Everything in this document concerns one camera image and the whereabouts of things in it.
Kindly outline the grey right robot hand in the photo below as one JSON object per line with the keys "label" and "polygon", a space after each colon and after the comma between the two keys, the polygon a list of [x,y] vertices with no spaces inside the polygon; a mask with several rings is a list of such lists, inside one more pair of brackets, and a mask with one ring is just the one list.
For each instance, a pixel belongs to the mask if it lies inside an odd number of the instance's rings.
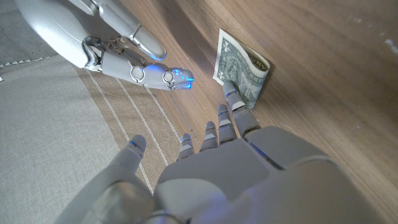
{"label": "grey right robot hand", "polygon": [[31,28],[79,68],[160,90],[191,89],[193,73],[162,64],[163,43],[120,1],[16,2]]}

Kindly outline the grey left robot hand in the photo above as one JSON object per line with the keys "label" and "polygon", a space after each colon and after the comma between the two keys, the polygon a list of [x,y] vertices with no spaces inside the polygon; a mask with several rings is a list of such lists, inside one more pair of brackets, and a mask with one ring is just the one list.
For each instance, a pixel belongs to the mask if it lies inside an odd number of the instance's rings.
{"label": "grey left robot hand", "polygon": [[182,136],[177,160],[154,190],[137,177],[146,140],[134,136],[92,178],[57,223],[382,223],[346,173],[319,148],[260,127],[235,86],[194,153]]}

